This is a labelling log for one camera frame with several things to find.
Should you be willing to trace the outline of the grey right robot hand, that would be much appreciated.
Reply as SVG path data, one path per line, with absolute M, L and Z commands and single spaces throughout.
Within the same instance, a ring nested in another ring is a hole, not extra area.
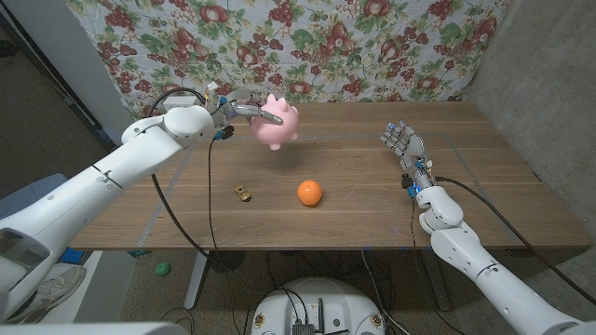
M 423 138 L 412 127 L 402 120 L 398 124 L 388 123 L 380 140 L 400 160 L 403 170 L 401 187 L 410 197 L 436 185 L 430 172 L 432 161 L 428 158 Z

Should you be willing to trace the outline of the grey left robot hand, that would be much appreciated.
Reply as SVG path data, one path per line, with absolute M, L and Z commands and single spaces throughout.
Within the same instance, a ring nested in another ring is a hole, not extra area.
M 230 121 L 236 117 L 245 118 L 249 124 L 254 118 L 262 118 L 276 126 L 283 124 L 280 116 L 266 111 L 247 90 L 235 91 L 229 96 L 220 98 L 205 93 L 203 106 L 213 119 L 215 134 L 212 139 L 214 141 L 229 139 L 234 134 L 234 127 Z

